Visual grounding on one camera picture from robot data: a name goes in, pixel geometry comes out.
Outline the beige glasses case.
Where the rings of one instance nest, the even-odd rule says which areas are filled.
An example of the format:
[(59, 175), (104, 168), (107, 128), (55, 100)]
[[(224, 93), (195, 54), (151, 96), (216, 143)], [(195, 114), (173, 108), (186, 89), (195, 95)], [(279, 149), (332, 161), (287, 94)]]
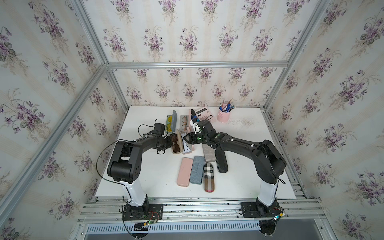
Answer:
[(180, 154), (183, 150), (182, 144), (180, 142), (180, 133), (176, 131), (175, 133), (172, 133), (170, 136), (172, 141), (172, 153), (175, 155)]

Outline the grey glasses case red glasses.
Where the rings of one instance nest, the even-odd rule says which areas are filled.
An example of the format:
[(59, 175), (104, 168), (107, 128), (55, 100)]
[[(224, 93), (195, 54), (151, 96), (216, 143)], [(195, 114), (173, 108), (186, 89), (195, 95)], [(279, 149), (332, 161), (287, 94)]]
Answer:
[(204, 158), (206, 163), (213, 163), (216, 161), (215, 150), (208, 145), (202, 145)]

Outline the pink case white glasses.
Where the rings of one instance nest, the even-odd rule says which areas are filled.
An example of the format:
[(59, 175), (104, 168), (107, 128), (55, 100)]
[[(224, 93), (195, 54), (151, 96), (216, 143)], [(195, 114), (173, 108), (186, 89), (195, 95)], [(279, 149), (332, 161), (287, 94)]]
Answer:
[(184, 137), (187, 135), (187, 133), (181, 133), (181, 138), (182, 138), (182, 144), (183, 144), (183, 150), (182, 153), (184, 155), (190, 154), (195, 150), (194, 145), (191, 145), (184, 140)]

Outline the black tan glasses case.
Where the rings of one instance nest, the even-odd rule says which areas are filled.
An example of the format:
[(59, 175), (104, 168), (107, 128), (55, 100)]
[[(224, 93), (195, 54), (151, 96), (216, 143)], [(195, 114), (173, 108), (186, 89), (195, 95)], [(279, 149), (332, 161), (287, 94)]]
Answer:
[(229, 167), (228, 167), (225, 151), (221, 149), (216, 149), (215, 157), (216, 157), (218, 172), (222, 174), (227, 173), (229, 170)]

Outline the plaid glasses case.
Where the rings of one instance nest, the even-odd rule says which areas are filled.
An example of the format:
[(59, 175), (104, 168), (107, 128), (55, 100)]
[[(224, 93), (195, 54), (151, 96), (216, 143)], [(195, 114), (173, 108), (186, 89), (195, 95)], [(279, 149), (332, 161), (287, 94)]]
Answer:
[(214, 168), (211, 163), (204, 165), (204, 189), (207, 193), (213, 193), (215, 190)]

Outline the teal glasses case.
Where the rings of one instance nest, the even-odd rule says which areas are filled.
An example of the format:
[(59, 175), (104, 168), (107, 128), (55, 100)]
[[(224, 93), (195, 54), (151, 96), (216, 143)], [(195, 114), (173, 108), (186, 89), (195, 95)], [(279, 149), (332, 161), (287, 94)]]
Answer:
[(201, 185), (204, 175), (205, 158), (203, 156), (195, 156), (190, 175), (190, 183)]

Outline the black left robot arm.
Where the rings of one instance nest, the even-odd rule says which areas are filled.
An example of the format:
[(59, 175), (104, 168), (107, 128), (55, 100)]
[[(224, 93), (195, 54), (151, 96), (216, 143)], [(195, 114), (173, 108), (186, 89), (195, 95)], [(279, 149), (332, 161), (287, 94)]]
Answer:
[(107, 167), (107, 175), (117, 184), (123, 185), (129, 194), (129, 205), (143, 207), (148, 201), (140, 181), (143, 154), (155, 149), (159, 152), (171, 148), (171, 137), (146, 135), (133, 141), (118, 140)]

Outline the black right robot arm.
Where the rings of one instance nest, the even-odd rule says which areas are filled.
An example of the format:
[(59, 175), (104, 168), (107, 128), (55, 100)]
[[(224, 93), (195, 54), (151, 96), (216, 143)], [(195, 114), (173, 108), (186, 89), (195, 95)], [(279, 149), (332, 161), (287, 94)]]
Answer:
[(216, 132), (210, 122), (197, 123), (197, 129), (183, 137), (188, 144), (207, 145), (222, 152), (232, 152), (253, 161), (256, 172), (261, 179), (258, 205), (271, 208), (276, 202), (276, 192), (287, 166), (275, 145), (269, 141), (251, 142), (223, 132)]

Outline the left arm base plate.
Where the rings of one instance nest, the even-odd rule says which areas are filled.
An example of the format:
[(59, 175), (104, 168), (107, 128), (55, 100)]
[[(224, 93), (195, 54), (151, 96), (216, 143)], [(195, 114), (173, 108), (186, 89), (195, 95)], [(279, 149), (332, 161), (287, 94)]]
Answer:
[(123, 221), (148, 221), (163, 218), (163, 204), (144, 204), (141, 207), (126, 205), (122, 211)]

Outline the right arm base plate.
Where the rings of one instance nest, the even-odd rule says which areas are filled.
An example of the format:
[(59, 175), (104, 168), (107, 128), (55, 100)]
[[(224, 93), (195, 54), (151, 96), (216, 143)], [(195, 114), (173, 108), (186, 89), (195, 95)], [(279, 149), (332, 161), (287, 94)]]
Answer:
[(284, 215), (284, 208), (280, 207), (278, 202), (269, 207), (259, 202), (242, 202), (238, 213), (244, 218), (266, 218), (275, 221)]

